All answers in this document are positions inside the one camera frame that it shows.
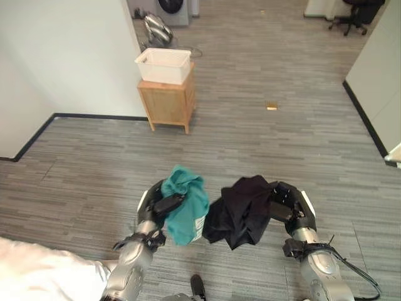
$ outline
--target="wooden nightstand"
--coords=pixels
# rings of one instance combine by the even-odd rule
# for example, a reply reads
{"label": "wooden nightstand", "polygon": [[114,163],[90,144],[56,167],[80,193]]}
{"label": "wooden nightstand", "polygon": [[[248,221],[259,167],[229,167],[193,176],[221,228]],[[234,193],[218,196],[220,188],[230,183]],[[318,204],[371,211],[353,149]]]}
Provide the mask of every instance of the wooden nightstand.
{"label": "wooden nightstand", "polygon": [[138,84],[139,94],[148,115],[149,125],[155,130],[155,124],[183,125],[189,134],[189,122],[195,109],[195,63],[190,64],[190,73],[182,85],[146,82]]}

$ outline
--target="teal cloth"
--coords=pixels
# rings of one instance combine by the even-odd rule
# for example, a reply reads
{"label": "teal cloth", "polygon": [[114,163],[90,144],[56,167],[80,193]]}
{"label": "teal cloth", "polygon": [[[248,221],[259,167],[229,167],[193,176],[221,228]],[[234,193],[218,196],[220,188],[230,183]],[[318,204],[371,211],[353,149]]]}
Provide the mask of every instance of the teal cloth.
{"label": "teal cloth", "polygon": [[180,165],[173,168],[170,177],[162,184],[163,197],[174,193],[185,194],[181,206],[170,212],[165,219],[167,230],[177,245],[188,245],[202,233],[203,220],[197,219],[209,211],[209,198],[203,185],[204,180],[201,176]]}

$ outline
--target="plastic laundry basket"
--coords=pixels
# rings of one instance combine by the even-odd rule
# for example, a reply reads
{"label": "plastic laundry basket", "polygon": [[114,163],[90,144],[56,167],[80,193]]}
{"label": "plastic laundry basket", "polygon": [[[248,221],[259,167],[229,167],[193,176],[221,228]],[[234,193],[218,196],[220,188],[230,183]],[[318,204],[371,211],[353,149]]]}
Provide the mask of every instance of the plastic laundry basket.
{"label": "plastic laundry basket", "polygon": [[190,51],[147,48],[135,62],[143,80],[181,85],[190,71]]}

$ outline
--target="black garment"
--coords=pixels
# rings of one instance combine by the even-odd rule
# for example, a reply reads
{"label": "black garment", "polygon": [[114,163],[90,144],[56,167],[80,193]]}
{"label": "black garment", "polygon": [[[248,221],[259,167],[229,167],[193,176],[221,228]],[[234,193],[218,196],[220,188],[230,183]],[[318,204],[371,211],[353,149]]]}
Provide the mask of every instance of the black garment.
{"label": "black garment", "polygon": [[232,187],[221,189],[221,198],[211,204],[203,237],[214,243],[226,239],[231,249],[244,243],[255,245],[270,221],[269,197],[277,182],[262,176],[242,177]]}

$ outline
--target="power cord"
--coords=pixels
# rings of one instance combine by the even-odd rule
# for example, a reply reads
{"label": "power cord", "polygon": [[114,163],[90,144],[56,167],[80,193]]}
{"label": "power cord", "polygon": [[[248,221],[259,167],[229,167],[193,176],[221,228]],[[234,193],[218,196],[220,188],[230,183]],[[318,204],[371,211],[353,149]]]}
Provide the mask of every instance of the power cord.
{"label": "power cord", "polygon": [[376,282],[376,280],[374,280],[368,273],[364,272],[360,268],[358,268],[355,265],[353,265],[352,263],[348,262],[346,260],[346,258],[343,258],[336,251],[336,249],[334,249],[329,244],[326,244],[326,243],[308,243],[305,246],[305,250],[304,250],[303,256],[308,256],[309,254],[314,253],[316,251],[327,251],[327,252],[333,254],[336,259],[341,261],[344,265],[346,265],[348,268],[350,268],[355,273],[357,273],[359,276],[361,276],[363,279],[365,279],[377,291],[377,294],[374,297],[354,297],[355,300],[357,300],[357,301],[373,301],[373,300],[377,300],[377,299],[380,298],[382,290],[380,288],[380,285]]}
{"label": "power cord", "polygon": [[189,50],[191,52],[191,55],[190,55],[191,58],[201,58],[203,56],[202,50],[192,47],[192,46],[179,45],[178,38],[176,38],[175,36],[173,37],[173,40],[176,40],[177,44],[175,46],[172,46],[171,47],[172,49]]}

